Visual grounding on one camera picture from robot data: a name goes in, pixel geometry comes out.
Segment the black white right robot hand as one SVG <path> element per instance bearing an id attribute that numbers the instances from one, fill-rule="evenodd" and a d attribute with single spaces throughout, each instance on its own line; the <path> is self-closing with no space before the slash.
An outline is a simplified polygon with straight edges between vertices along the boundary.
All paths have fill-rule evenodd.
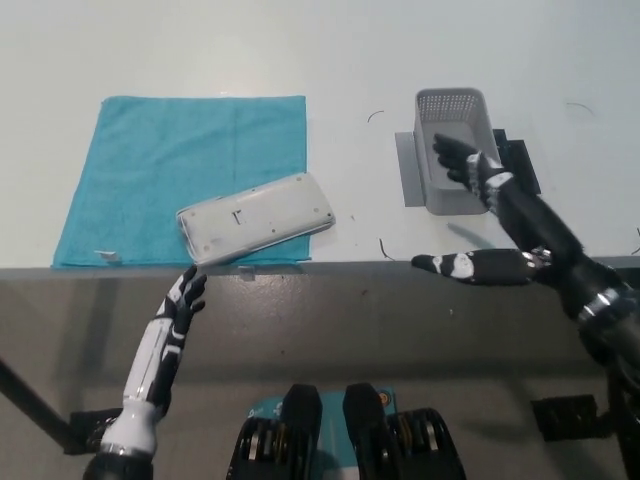
<path id="1" fill-rule="evenodd" d="M 555 290 L 566 314 L 581 322 L 639 314 L 638 292 L 589 258 L 559 215 L 499 160 L 442 134 L 433 147 L 448 177 L 496 216 L 516 247 L 417 255 L 412 267 L 474 286 L 539 283 Z"/>

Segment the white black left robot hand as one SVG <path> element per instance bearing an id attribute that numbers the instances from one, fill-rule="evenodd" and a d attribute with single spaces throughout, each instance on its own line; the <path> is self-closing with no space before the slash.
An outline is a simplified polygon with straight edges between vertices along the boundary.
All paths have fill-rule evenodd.
<path id="1" fill-rule="evenodd" d="M 172 285 L 147 324 L 122 394 L 122 411 L 105 430 L 100 450 L 151 458 L 157 449 L 156 429 L 171 403 L 192 320 L 205 301 L 207 276 L 189 267 Z"/>

